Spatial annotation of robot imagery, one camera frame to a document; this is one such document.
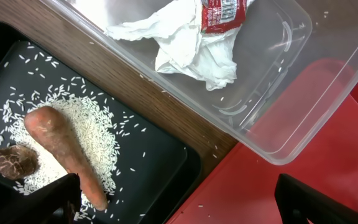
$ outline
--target taro root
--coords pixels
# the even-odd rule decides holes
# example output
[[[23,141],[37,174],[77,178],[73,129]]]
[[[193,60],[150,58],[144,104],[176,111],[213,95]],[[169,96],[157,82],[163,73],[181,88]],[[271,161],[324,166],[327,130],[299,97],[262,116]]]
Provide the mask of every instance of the taro root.
[[[11,180],[22,179],[38,169],[37,153],[24,146],[0,150],[0,173]]]

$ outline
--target crumpled tissue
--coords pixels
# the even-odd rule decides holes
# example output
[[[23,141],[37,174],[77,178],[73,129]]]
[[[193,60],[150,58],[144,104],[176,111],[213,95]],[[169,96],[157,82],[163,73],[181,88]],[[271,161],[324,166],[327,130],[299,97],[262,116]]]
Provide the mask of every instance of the crumpled tissue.
[[[255,0],[248,0],[247,7]],[[223,34],[201,33],[201,0],[174,0],[148,19],[107,27],[115,40],[154,38],[160,46],[155,70],[182,73],[206,82],[207,90],[233,83],[237,64],[233,46],[241,27]]]

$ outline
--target red packet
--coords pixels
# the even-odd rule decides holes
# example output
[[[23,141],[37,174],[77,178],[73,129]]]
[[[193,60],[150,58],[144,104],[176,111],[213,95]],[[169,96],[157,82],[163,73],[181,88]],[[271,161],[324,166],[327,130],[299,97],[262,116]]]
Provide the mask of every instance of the red packet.
[[[240,27],[246,20],[247,0],[201,0],[204,34],[222,34]]]

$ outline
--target clear plastic container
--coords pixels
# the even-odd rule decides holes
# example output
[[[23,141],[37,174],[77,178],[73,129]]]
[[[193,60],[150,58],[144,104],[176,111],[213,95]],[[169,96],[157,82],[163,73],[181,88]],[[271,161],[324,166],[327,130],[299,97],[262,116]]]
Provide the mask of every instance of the clear plastic container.
[[[292,161],[358,81],[358,0],[256,0],[234,45],[237,80],[214,91],[186,75],[155,72],[153,39],[104,34],[106,26],[145,19],[171,0],[42,1],[273,164]],[[297,80],[324,58],[330,60]]]

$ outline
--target brown wood surface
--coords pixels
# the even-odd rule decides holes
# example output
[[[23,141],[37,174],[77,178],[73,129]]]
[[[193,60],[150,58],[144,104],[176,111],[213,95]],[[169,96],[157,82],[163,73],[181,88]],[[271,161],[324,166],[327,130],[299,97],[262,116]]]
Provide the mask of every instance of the brown wood surface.
[[[237,141],[207,122],[38,0],[0,0],[0,21],[19,29],[63,63],[194,148],[202,179]]]

